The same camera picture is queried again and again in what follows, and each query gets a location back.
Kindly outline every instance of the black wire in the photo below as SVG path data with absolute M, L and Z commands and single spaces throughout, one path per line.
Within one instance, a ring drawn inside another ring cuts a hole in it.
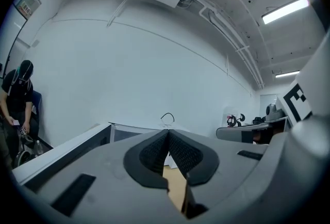
M 166 114 L 164 114 L 160 119 L 162 119 L 163 117 L 165 117 L 167 114 L 170 114 L 170 115 L 172 116 L 172 118 L 173 118 L 173 122 L 175 122 L 175 121 L 174 121 L 174 116 L 173 116 L 171 113 L 169 113 L 169 112 L 166 113 Z

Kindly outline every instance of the person's hand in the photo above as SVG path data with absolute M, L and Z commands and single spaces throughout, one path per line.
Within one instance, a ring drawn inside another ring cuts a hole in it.
M 8 117 L 7 121 L 10 125 L 14 126 L 14 119 L 12 117 Z
M 26 133 L 29 134 L 30 132 L 30 124 L 29 122 L 24 122 L 23 127 L 26 129 Z

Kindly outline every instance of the black pants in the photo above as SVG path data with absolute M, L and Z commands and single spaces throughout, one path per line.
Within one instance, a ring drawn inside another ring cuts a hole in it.
M 23 125 L 25 121 L 25 111 L 21 112 L 10 112 L 9 115 L 13 118 L 19 121 L 20 126 Z M 9 154 L 11 159 L 14 161 L 16 158 L 16 155 L 19 152 L 19 137 L 17 133 L 17 128 L 15 126 L 12 126 L 8 123 L 7 119 L 3 119 L 4 124 L 4 131 L 6 136 L 6 142 L 9 149 Z M 33 139 L 37 139 L 39 132 L 39 124 L 36 121 L 36 116 L 31 113 L 30 118 L 30 133 L 29 136 Z

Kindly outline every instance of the water bottle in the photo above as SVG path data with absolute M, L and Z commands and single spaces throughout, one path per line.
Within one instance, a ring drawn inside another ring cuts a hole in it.
M 43 154 L 43 149 L 42 149 L 42 146 L 40 144 L 40 141 L 37 140 L 37 144 L 36 144 L 36 152 L 37 152 L 37 155 L 41 155 Z

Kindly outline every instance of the ceiling light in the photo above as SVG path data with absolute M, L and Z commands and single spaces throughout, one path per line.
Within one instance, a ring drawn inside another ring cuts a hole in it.
M 262 19 L 265 24 L 268 24 L 274 20 L 284 17 L 285 15 L 293 13 L 299 9 L 308 7 L 308 5 L 309 5 L 308 0 L 297 0 L 291 4 L 288 4 L 281 8 L 276 9 L 275 11 L 272 11 L 271 13 L 269 13 L 267 15 L 263 15 Z
M 295 74 L 299 74 L 300 71 L 295 71 L 295 72 L 290 72 L 290 73 L 282 73 L 282 74 L 277 74 L 275 75 L 276 78 L 279 78 L 279 77 L 284 77 L 284 76 L 289 76 L 289 75 L 295 75 Z

